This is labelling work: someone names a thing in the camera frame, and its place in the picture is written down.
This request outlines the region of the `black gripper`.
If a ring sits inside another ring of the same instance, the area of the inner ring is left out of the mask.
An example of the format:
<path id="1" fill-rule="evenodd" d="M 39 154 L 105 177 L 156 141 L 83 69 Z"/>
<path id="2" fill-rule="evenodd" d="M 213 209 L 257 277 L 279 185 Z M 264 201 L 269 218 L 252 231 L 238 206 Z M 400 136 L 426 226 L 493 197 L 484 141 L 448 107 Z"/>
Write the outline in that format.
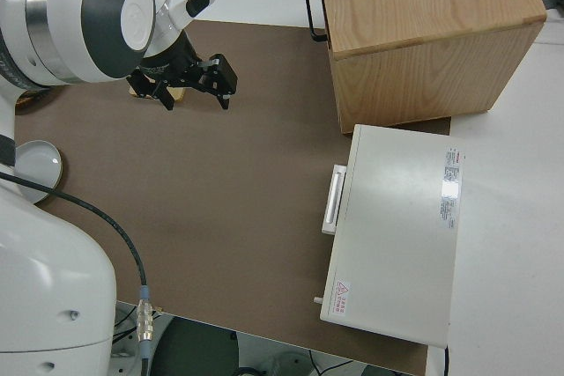
<path id="1" fill-rule="evenodd" d="M 164 81 L 171 86 L 191 82 L 196 90 L 212 95 L 223 110 L 229 108 L 237 90 L 238 77 L 226 57 L 215 54 L 201 61 L 186 33 L 181 33 L 169 48 L 144 58 L 139 69 L 142 72 L 134 70 L 126 77 L 133 94 L 158 100 L 169 111 L 174 109 L 174 98 Z"/>

